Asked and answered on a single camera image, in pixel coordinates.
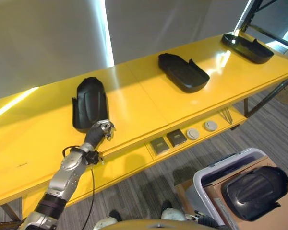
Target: yellow tabletop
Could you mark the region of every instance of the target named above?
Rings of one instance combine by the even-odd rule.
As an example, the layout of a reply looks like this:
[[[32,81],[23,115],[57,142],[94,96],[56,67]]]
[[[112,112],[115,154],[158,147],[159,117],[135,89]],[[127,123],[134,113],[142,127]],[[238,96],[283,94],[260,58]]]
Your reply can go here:
[[[154,54],[0,99],[0,111],[6,110],[0,115],[0,204],[48,182],[59,168],[62,149],[83,142],[84,134],[72,127],[71,97],[86,77],[103,82],[117,128],[98,149],[108,158],[288,78],[288,60],[281,54],[254,64],[220,39],[166,51],[192,58],[210,75],[195,93],[183,93],[168,80]]]

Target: robotic hand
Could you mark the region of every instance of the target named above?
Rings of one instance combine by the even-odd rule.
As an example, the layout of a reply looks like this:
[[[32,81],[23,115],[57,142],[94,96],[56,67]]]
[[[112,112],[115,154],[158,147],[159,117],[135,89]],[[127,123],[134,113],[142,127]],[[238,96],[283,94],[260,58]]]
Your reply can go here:
[[[114,125],[109,120],[96,122],[87,132],[84,143],[72,148],[61,162],[59,170],[50,181],[48,190],[19,230],[55,230],[66,203],[73,195],[87,165],[99,161],[96,147],[106,137],[112,137]]]

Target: white plastic bin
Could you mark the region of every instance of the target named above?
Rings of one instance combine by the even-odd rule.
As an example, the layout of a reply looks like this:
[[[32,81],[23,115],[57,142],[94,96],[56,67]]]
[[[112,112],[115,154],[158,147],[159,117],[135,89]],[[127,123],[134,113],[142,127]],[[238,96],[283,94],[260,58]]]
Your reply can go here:
[[[205,192],[204,186],[263,156],[266,156],[266,154],[260,149],[248,148],[222,158],[208,167],[197,171],[193,177],[194,186],[190,186],[186,190],[186,197],[189,203],[193,206],[194,210],[199,210],[215,219],[219,225],[224,225],[222,218]]]

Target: black curved cover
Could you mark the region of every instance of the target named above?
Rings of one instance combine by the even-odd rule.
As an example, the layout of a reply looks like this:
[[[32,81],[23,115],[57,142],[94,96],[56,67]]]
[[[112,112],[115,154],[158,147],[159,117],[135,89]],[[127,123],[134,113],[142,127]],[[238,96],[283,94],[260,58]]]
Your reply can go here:
[[[287,194],[288,178],[278,167],[263,166],[223,183],[222,195],[239,218],[254,221],[280,206]]]
[[[249,40],[240,36],[225,34],[222,36],[221,41],[225,45],[233,48],[238,53],[245,56],[247,59],[258,64],[267,62],[274,54],[271,50],[261,45],[257,39],[250,42]]]
[[[159,55],[159,67],[184,92],[195,92],[203,88],[209,78],[192,59],[189,62],[174,54]]]
[[[95,77],[85,78],[72,98],[72,125],[89,129],[96,121],[108,119],[107,98],[103,84]]]

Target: cardboard box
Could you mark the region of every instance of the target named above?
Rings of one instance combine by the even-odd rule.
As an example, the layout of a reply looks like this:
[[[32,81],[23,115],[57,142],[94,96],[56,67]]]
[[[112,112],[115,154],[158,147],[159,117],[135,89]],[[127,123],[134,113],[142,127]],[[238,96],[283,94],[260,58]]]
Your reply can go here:
[[[261,166],[276,166],[274,162],[268,157],[262,157],[243,168],[236,170],[214,182],[205,186],[204,189],[218,210],[223,221],[231,226],[234,230],[288,230],[288,193],[280,198],[278,202],[281,207],[278,207],[266,215],[260,217],[256,221],[250,222],[238,218],[227,206],[221,193],[221,185],[235,176],[245,173],[252,169]]]

